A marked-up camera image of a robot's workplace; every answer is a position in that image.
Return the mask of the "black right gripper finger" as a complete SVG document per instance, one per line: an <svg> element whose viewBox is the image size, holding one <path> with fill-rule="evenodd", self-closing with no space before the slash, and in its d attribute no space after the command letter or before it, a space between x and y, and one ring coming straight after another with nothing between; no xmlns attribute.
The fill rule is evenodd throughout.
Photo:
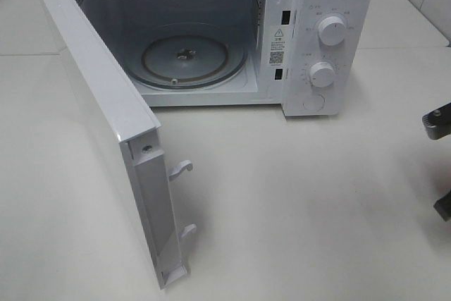
<svg viewBox="0 0 451 301"><path fill-rule="evenodd" d="M438 140L450 134L451 103L441 106L422 117L426 134L431 140Z"/></svg>
<svg viewBox="0 0 451 301"><path fill-rule="evenodd" d="M433 208L444 221L449 221L451 219L451 192L438 199Z"/></svg>

